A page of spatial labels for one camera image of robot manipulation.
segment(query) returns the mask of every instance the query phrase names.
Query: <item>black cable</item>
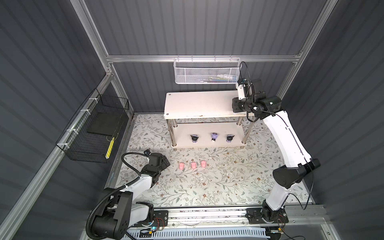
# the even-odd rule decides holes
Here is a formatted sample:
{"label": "black cable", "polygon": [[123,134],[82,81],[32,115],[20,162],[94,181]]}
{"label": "black cable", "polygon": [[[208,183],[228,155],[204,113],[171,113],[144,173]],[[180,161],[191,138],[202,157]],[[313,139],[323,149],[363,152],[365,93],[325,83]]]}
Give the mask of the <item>black cable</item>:
{"label": "black cable", "polygon": [[248,116],[248,112],[247,112],[247,119],[248,119],[248,121],[250,121],[250,122],[256,122],[256,121],[257,121],[256,117],[255,117],[255,120],[252,121],[252,120],[249,118],[249,116]]}
{"label": "black cable", "polygon": [[283,228],[282,227],[280,227],[280,224],[279,224],[279,220],[278,220],[278,217],[279,217],[279,215],[276,215],[276,222],[277,222],[277,225],[279,225],[279,228],[283,231],[283,233],[287,236],[287,237],[289,237],[289,238],[287,238],[287,239],[284,239],[284,240],[289,240],[289,239],[292,239],[292,240],[297,240],[297,239],[294,239],[294,238],[296,238],[296,237],[302,237],[303,238],[303,240],[305,240],[305,237],[304,236],[301,236],[301,235],[299,235],[299,236],[294,236],[294,237],[290,237],[290,236],[288,236],[286,233],[285,233],[285,231],[283,230]]}
{"label": "black cable", "polygon": [[94,216],[95,216],[95,213],[96,211],[98,210],[98,208],[102,205],[102,203],[104,201],[106,201],[108,198],[110,198],[112,195],[114,195],[115,193],[117,193],[118,191],[126,188],[127,186],[135,183],[136,181],[138,181],[140,179],[140,177],[137,177],[135,178],[134,180],[130,181],[129,183],[121,186],[121,187],[118,187],[114,190],[112,190],[112,192],[108,193],[105,197],[103,197],[100,202],[96,205],[96,207],[91,211],[91,213],[89,214],[89,217],[87,219],[87,223],[85,223],[85,232],[87,233],[88,237],[90,237],[91,239],[94,239],[94,240],[100,240],[100,239],[104,239],[105,237],[99,237],[97,235],[94,235],[91,231],[91,226],[92,226],[92,223],[93,223],[93,219],[94,219]]}
{"label": "black cable", "polygon": [[132,237],[132,236],[128,233],[128,231],[126,231],[125,234],[126,234],[130,239],[132,239],[132,240],[136,240],[136,238]]}
{"label": "black cable", "polygon": [[139,152],[127,152],[127,153],[124,153],[123,155],[121,155],[121,160],[122,160],[122,162],[123,162],[125,165],[127,165],[127,167],[129,167],[130,169],[132,169],[133,171],[135,171],[139,176],[141,176],[141,173],[139,172],[139,170],[137,170],[137,169],[134,168],[133,166],[129,165],[129,164],[124,160],[124,157],[127,156],[127,155],[130,155],[130,154],[141,155],[141,156],[144,156],[144,157],[148,157],[148,156],[145,155],[145,154],[139,153]]}
{"label": "black cable", "polygon": [[[288,124],[287,124],[287,123],[284,121],[284,119],[283,119],[280,115],[278,115],[277,113],[272,113],[272,112],[264,111],[264,110],[261,110],[261,109],[260,109],[260,111],[277,115],[278,117],[280,117],[280,118],[283,120],[283,122],[285,123],[285,125],[288,127]],[[303,152],[301,151],[301,148],[300,148],[299,144],[297,143],[295,137],[293,136],[293,133],[292,133],[291,129],[289,129],[289,131],[291,132],[292,137],[293,137],[293,139],[295,140],[295,142],[296,142],[296,144],[297,144],[297,147],[299,148],[301,154],[304,155]],[[305,204],[305,207],[303,208],[303,205],[301,204],[300,200],[296,197],[296,195],[294,195],[294,194],[292,194],[292,193],[288,193],[288,195],[293,195],[293,196],[297,199],[297,201],[299,202],[299,204],[300,204],[300,206],[301,206],[301,208],[302,208],[303,210],[305,210],[305,209],[307,208],[307,206],[308,206],[308,202],[309,202],[310,197],[311,197],[311,193],[312,193],[312,189],[313,189],[313,182],[314,182],[314,173],[313,173],[313,169],[312,169],[311,165],[308,163],[308,161],[305,159],[305,157],[304,157],[304,161],[308,164],[308,167],[311,169],[311,173],[312,173],[312,185],[311,185],[310,192],[309,192],[309,194],[308,194],[308,199],[307,199],[307,203]]]}
{"label": "black cable", "polygon": [[243,79],[243,76],[241,76],[241,64],[242,64],[242,63],[244,63],[244,64],[245,64],[245,67],[247,68],[247,72],[248,72],[248,76],[249,76],[249,81],[250,81],[250,80],[251,80],[251,75],[249,74],[248,66],[247,66],[247,64],[246,64],[244,61],[242,61],[242,62],[240,63],[240,66],[239,66],[240,78]]}

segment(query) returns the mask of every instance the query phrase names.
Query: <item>red wire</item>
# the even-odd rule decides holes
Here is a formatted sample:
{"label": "red wire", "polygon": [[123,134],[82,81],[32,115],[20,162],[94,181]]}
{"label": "red wire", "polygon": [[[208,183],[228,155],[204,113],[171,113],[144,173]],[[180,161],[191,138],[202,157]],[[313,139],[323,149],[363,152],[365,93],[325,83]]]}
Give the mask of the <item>red wire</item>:
{"label": "red wire", "polygon": [[159,219],[158,218],[156,218],[157,219],[157,229],[156,229],[156,231],[159,229],[159,226],[160,226],[160,222],[159,222]]}
{"label": "red wire", "polygon": [[283,221],[281,221],[281,220],[280,220],[280,222],[281,222],[281,224],[284,224],[284,225],[283,225],[283,228],[285,228],[285,222],[283,223]]}
{"label": "red wire", "polygon": [[166,226],[166,224],[164,223],[164,220],[163,220],[162,218],[160,218],[160,220],[162,220],[162,221],[163,221],[163,226],[165,227],[165,226]]}

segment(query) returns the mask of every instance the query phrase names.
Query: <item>figurine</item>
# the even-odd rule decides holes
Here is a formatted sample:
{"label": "figurine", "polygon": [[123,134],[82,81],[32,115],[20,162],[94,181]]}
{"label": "figurine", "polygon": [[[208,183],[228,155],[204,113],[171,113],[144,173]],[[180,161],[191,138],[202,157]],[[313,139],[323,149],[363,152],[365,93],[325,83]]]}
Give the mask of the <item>figurine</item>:
{"label": "figurine", "polygon": [[197,139],[199,138],[197,135],[191,135],[192,142],[197,143]]}
{"label": "figurine", "polygon": [[212,137],[212,142],[215,142],[216,141],[216,139],[217,139],[217,136],[218,136],[218,134],[217,133],[215,133],[215,132],[213,132],[213,133],[211,133],[211,137]]}
{"label": "figurine", "polygon": [[233,140],[233,137],[234,137],[235,135],[232,135],[232,134],[228,134],[227,135],[227,142],[231,142],[232,140]]}

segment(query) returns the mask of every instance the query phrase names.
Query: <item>yellow label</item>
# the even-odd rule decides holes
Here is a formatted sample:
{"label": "yellow label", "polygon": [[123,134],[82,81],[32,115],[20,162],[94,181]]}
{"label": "yellow label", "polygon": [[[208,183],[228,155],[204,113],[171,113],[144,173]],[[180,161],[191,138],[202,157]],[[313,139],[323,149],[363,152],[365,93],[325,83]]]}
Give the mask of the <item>yellow label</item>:
{"label": "yellow label", "polygon": [[105,155],[105,158],[108,159],[109,156],[111,155],[111,152],[112,152],[112,147],[113,147],[113,143],[115,142],[115,137],[112,138],[110,144],[109,144],[109,147],[108,147],[108,151],[107,151],[107,154]]}

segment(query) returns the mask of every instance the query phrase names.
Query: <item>floral floor mat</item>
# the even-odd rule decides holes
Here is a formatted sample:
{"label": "floral floor mat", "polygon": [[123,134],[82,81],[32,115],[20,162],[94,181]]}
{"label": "floral floor mat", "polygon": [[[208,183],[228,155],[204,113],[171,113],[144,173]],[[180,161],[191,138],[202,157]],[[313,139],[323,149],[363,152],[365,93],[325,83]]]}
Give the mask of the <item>floral floor mat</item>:
{"label": "floral floor mat", "polygon": [[[237,118],[177,120],[178,123],[235,121]],[[242,124],[246,131],[249,122],[243,119]],[[273,169],[284,165],[279,147],[262,121],[255,123],[244,149],[209,147],[174,151],[163,115],[139,114],[127,152],[143,152],[148,148],[165,155],[170,162],[156,185],[139,197],[155,207],[261,204],[273,187]],[[205,168],[200,165],[203,160],[207,162]],[[127,156],[126,161],[138,170],[147,164],[141,156]],[[180,162],[185,163],[183,170],[179,169]],[[197,163],[196,169],[191,168],[192,162]],[[116,186],[136,177],[136,173],[123,164]],[[302,182],[295,187],[293,194],[301,202],[308,198]],[[287,202],[297,200],[290,195]]]}

